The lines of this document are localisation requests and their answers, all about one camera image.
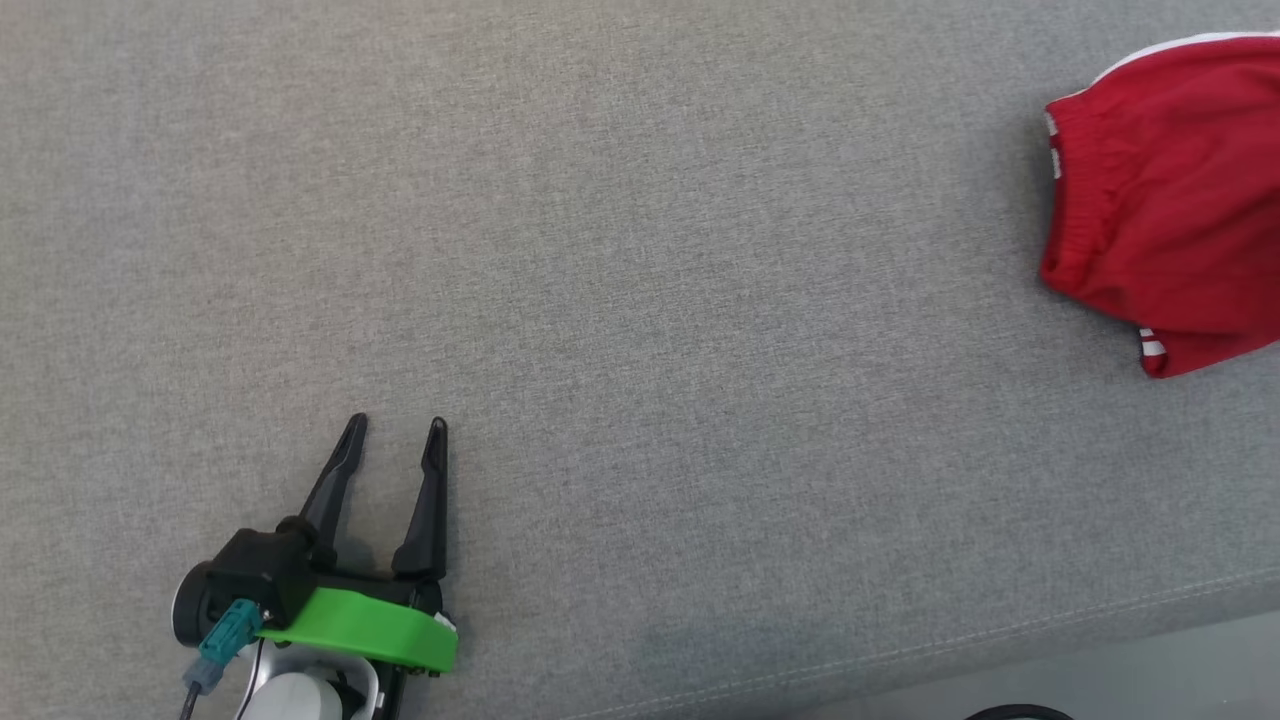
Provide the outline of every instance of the stitching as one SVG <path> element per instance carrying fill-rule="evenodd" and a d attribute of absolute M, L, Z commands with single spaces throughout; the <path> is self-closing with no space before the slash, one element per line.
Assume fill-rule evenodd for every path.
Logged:
<path fill-rule="evenodd" d="M 1256 580 L 1251 580 L 1248 583 L 1243 583 L 1242 587 L 1247 587 L 1247 585 L 1251 585 L 1251 584 L 1258 584 L 1258 583 L 1262 583 L 1262 582 L 1266 582 L 1266 579 L 1265 578 L 1258 578 Z M 1204 594 L 1213 594 L 1215 592 L 1217 592 L 1216 588 L 1210 588 L 1210 589 L 1203 589 L 1203 591 L 1199 591 L 1199 592 L 1196 592 L 1196 593 L 1190 593 L 1190 594 L 1181 594 L 1181 596 L 1176 596 L 1176 597 L 1166 597 L 1165 600 L 1156 600 L 1156 601 L 1152 601 L 1152 602 L 1144 602 L 1142 605 L 1134 605 L 1132 607 L 1120 607 L 1120 609 L 1115 609 L 1115 610 L 1111 610 L 1108 612 L 1102 612 L 1102 614 L 1098 614 L 1098 615 L 1089 615 L 1089 616 L 1085 616 L 1085 618 L 1075 618 L 1074 620 L 1068 620 L 1066 623 L 1059 623 L 1059 624 L 1053 624 L 1053 625 L 1046 625 L 1044 628 L 1024 628 L 1024 629 L 1021 629 L 1021 630 L 1019 630 L 1016 633 L 1010 633 L 1007 635 L 1001 635 L 1001 637 L 995 637 L 995 638 L 986 638 L 986 639 L 980 639 L 980 641 L 977 641 L 977 642 L 973 642 L 973 643 L 956 644 L 956 646 L 952 646 L 952 647 L 943 647 L 941 650 L 934 650 L 934 651 L 931 651 L 931 652 L 925 652 L 924 655 L 915 656 L 914 660 L 922 660 L 924 657 L 933 657 L 936 655 L 954 652 L 954 651 L 957 651 L 957 650 L 972 648 L 972 647 L 977 647 L 977 646 L 984 644 L 984 643 L 992 643 L 992 642 L 998 642 L 998 641 L 1004 641 L 1004 639 L 1009 639 L 1009 638 L 1016 638 L 1019 635 L 1025 635 L 1025 634 L 1034 633 L 1034 632 L 1038 632 L 1038 630 L 1050 630 L 1050 629 L 1065 628 L 1065 626 L 1073 625 L 1075 623 L 1087 623 L 1089 620 L 1096 620 L 1097 618 L 1102 618 L 1102 616 L 1106 616 L 1106 615 L 1119 615 L 1121 612 L 1130 612 L 1133 610 L 1142 610 L 1144 607 L 1153 607 L 1156 605 L 1164 605 L 1166 602 L 1176 602 L 1179 600 L 1188 600 L 1188 598 L 1199 597 L 1199 596 L 1204 596 Z M 703 697 L 703 698 L 690 700 L 690 701 L 680 702 L 680 703 L 676 703 L 676 705 L 668 705 L 668 706 L 664 706 L 664 707 L 657 707 L 657 708 L 653 708 L 653 712 L 668 712 L 671 710 L 676 710 L 678 707 L 686 707 L 686 706 L 690 706 L 690 705 L 699 705 L 699 703 L 703 703 L 703 702 L 712 702 L 714 700 L 721 700 L 721 698 L 732 697 L 732 696 L 737 696 L 737 694 L 748 694 L 748 693 L 767 691 L 769 688 L 773 688 L 773 687 L 777 687 L 777 685 L 781 685 L 781 684 L 788 683 L 788 682 L 790 683 L 806 683 L 809 680 L 815 680 L 818 678 L 828 678 L 831 675 L 841 675 L 841 674 L 845 674 L 845 673 L 854 673 L 854 671 L 858 671 L 858 670 L 865 670 L 865 669 L 869 669 L 869 667 L 876 667 L 877 665 L 892 665 L 895 662 L 901 662 L 904 660 L 911 660 L 911 659 L 908 659 L 908 657 L 891 657 L 891 659 L 887 659 L 887 660 L 878 660 L 876 662 L 865 662 L 865 664 L 854 665 L 854 666 L 850 666 L 850 667 L 837 667 L 835 670 L 826 670 L 823 673 L 814 673 L 812 675 L 805 675 L 805 676 L 801 676 L 801 678 L 795 678 L 792 680 L 774 680 L 772 683 L 767 683 L 767 684 L 756 687 L 756 688 L 744 688 L 744 689 L 732 691 L 732 692 L 727 692 L 727 693 L 721 693 L 721 694 L 716 694 L 716 696 L 710 696 L 710 697 Z M 645 712 L 650 712 L 650 710 L 636 710 L 636 711 L 628 712 L 626 715 L 618 715 L 613 720 L 626 720 L 627 717 L 635 717 L 636 715 L 641 715 L 641 714 L 645 714 Z"/>
<path fill-rule="evenodd" d="M 717 693 L 719 691 L 730 691 L 732 688 L 741 688 L 741 689 L 733 689 L 732 692 L 722 692 L 719 694 L 713 694 L 710 697 L 703 697 L 703 698 L 690 700 L 690 701 L 676 703 L 676 705 L 668 705 L 668 706 L 660 707 L 660 708 L 653 708 L 655 712 L 658 712 L 658 711 L 669 711 L 669 710 L 675 710 L 677 707 L 685 707 L 687 705 L 696 705 L 696 703 L 700 703 L 700 702 L 710 702 L 713 700 L 719 700 L 719 698 L 723 698 L 723 697 L 730 697 L 730 696 L 735 696 L 735 694 L 742 694 L 742 693 L 748 693 L 748 692 L 758 692 L 758 691 L 762 691 L 762 689 L 767 689 L 769 687 L 781 684 L 783 682 L 783 678 L 791 678 L 792 675 L 800 675 L 800 678 L 795 678 L 794 682 L 803 682 L 803 680 L 812 680 L 812 679 L 815 679 L 815 678 L 823 678 L 823 676 L 827 676 L 827 675 L 837 675 L 837 674 L 841 674 L 841 673 L 850 673 L 850 671 L 864 669 L 864 667 L 873 667 L 873 666 L 877 666 L 877 665 L 888 665 L 891 662 L 899 662 L 901 660 L 905 660 L 905 657 L 900 657 L 900 656 L 911 655 L 916 660 L 919 660 L 919 659 L 923 659 L 923 657 L 931 657 L 931 656 L 934 656 L 934 655 L 940 655 L 940 653 L 945 653 L 945 652 L 951 652 L 951 651 L 960 650 L 960 648 L 964 648 L 964 647 L 974 647 L 974 646 L 978 646 L 978 644 L 982 644 L 982 643 L 986 643 L 986 642 L 995 642 L 995 641 L 998 641 L 998 639 L 1015 638 L 1015 637 L 1019 637 L 1019 635 L 1033 633 L 1036 630 L 1047 630 L 1047 629 L 1052 629 L 1052 628 L 1061 628 L 1061 626 L 1071 625 L 1074 623 L 1083 623 L 1085 620 L 1091 620 L 1091 619 L 1094 619 L 1094 618 L 1101 618 L 1101 616 L 1105 616 L 1105 615 L 1115 615 L 1115 614 L 1120 614 L 1120 612 L 1130 612 L 1130 611 L 1134 611 L 1134 610 L 1142 610 L 1144 607 L 1152 607 L 1152 606 L 1156 606 L 1156 605 L 1164 605 L 1166 602 L 1174 602 L 1174 601 L 1178 601 L 1178 600 L 1189 600 L 1189 598 L 1199 597 L 1199 596 L 1203 596 L 1203 594 L 1211 594 L 1211 593 L 1217 592 L 1219 589 L 1221 589 L 1221 588 L 1210 587 L 1210 585 L 1234 585 L 1234 584 L 1252 585 L 1252 584 L 1258 584 L 1258 583 L 1262 583 L 1266 579 L 1268 579 L 1270 575 L 1275 575 L 1277 573 L 1280 573 L 1280 568 L 1267 568 L 1267 569 L 1263 569 L 1263 570 L 1254 570 L 1254 571 L 1251 571 L 1251 573 L 1242 573 L 1239 575 L 1230 575 L 1230 577 L 1219 578 L 1219 579 L 1215 579 L 1215 580 L 1206 580 L 1206 582 L 1201 582 L 1201 583 L 1192 583 L 1192 584 L 1188 584 L 1188 585 L 1181 585 L 1181 587 L 1178 587 L 1178 588 L 1172 588 L 1172 589 L 1167 589 L 1167 591 L 1161 591 L 1161 592 L 1155 592 L 1155 593 L 1147 593 L 1147 594 L 1142 594 L 1142 596 L 1128 598 L 1128 600 L 1121 600 L 1121 601 L 1115 601 L 1115 602 L 1103 602 L 1103 603 L 1100 603 L 1100 605 L 1092 605 L 1089 607 L 1082 607 L 1079 610 L 1071 610 L 1069 612 L 1059 612 L 1056 615 L 1048 615 L 1048 616 L 1039 618 L 1039 619 L 1036 619 L 1036 620 L 1028 620 L 1028 621 L 1024 621 L 1024 623 L 1016 623 L 1014 625 L 1005 625 L 1002 628 L 996 628 L 996 629 L 992 629 L 992 630 L 982 630 L 982 632 L 978 632 L 978 633 L 970 633 L 970 634 L 960 635 L 960 637 L 956 637 L 956 638 L 950 638 L 950 639 L 945 639 L 945 641 L 937 641 L 937 642 L 925 643 L 925 644 L 918 644 L 918 646 L 906 647 L 906 648 L 895 650 L 895 651 L 888 651 L 888 652 L 878 652 L 878 653 L 873 653 L 873 655 L 864 655 L 864 656 L 859 656 L 859 657 L 851 657 L 851 659 L 847 659 L 847 660 L 837 660 L 837 661 L 833 661 L 833 662 L 824 662 L 824 664 L 820 664 L 820 665 L 810 665 L 810 666 L 806 666 L 806 667 L 797 667 L 795 670 L 786 670 L 786 671 L 782 671 L 782 673 L 773 673 L 771 675 L 762 675 L 762 676 L 750 678 L 750 679 L 746 679 L 746 680 L 736 680 L 736 682 L 732 682 L 732 683 L 724 683 L 724 684 L 721 684 L 721 685 L 716 685 L 713 688 L 705 688 L 705 689 L 700 689 L 700 691 L 690 691 L 690 692 L 684 692 L 684 693 L 676 693 L 676 694 L 669 694 L 669 696 L 663 696 L 663 697 L 653 698 L 653 700 L 645 700 L 645 701 L 640 701 L 640 702 L 632 702 L 632 703 L 627 703 L 627 705 L 618 705 L 618 706 L 613 706 L 613 707 L 607 707 L 604 710 L 594 710 L 591 712 L 580 712 L 577 715 L 568 715 L 568 716 L 561 717 L 561 720 L 584 720 L 586 717 L 595 717 L 595 716 L 599 716 L 599 715 L 612 715 L 614 712 L 620 712 L 620 711 L 623 711 L 623 710 L 631 710 L 631 708 L 643 707 L 643 706 L 648 706 L 648 705 L 657 705 L 657 703 L 662 703 L 662 702 L 667 702 L 667 701 L 672 701 L 672 700 L 680 700 L 680 698 L 686 698 L 686 697 L 696 697 L 696 696 L 703 696 L 703 694 L 708 694 L 708 693 Z M 1187 593 L 1187 591 L 1196 591 L 1196 589 L 1199 589 L 1199 592 Z M 1166 597 L 1164 600 L 1151 600 L 1151 598 L 1157 598 L 1157 597 L 1161 597 L 1161 596 L 1172 596 L 1172 597 Z M 1043 626 L 1042 628 L 1037 628 L 1037 625 L 1043 625 Z M 989 635 L 998 635 L 998 637 L 989 637 Z M 929 650 L 931 652 L 925 652 L 923 655 L 915 655 L 919 651 L 924 651 L 924 650 Z M 746 688 L 746 685 L 762 685 L 762 687 L 758 687 L 758 688 Z M 634 711 L 634 712 L 627 712 L 625 715 L 616 716 L 613 720 L 625 720 L 627 717 L 634 717 L 636 715 L 640 715 L 641 712 L 648 712 L 648 711 L 649 710 L 637 710 L 637 711 Z"/>

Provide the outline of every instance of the red fabric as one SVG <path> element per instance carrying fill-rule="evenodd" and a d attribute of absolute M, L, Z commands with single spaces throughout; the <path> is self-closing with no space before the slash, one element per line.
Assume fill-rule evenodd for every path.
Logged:
<path fill-rule="evenodd" d="M 1051 287 L 1151 328 L 1152 377 L 1280 340 L 1280 37 L 1147 55 L 1048 113 Z"/>

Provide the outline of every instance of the gray fabric surface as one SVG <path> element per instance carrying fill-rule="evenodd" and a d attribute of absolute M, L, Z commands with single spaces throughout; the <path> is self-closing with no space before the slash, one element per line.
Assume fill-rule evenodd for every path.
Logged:
<path fill-rule="evenodd" d="M 767 716 L 1280 607 L 1280 351 L 1152 382 L 1034 277 L 1043 104 L 1272 0 L 0 17 L 5 717 L 175 714 L 173 588 L 356 410 L 365 565 L 452 425 L 463 644 L 406 717 Z"/>

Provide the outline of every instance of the teal connector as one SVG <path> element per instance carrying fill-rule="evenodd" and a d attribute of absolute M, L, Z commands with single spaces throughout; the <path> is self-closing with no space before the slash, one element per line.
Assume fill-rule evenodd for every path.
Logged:
<path fill-rule="evenodd" d="M 251 600 L 239 598 L 223 612 L 200 643 L 200 656 L 223 667 L 262 629 L 262 614 Z"/>
<path fill-rule="evenodd" d="M 253 642 L 261 629 L 262 615 L 255 602 L 244 598 L 233 602 L 201 641 L 200 657 L 182 675 L 182 683 L 191 691 L 188 700 L 212 692 L 223 679 L 227 664 L 241 648 Z"/>

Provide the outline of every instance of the black cable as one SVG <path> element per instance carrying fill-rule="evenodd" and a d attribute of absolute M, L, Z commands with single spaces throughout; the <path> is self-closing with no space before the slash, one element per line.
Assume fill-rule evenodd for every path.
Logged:
<path fill-rule="evenodd" d="M 196 698 L 200 697 L 200 683 L 192 683 L 187 691 L 187 702 L 182 703 L 182 714 L 178 720 L 191 720 L 191 714 L 196 710 Z"/>

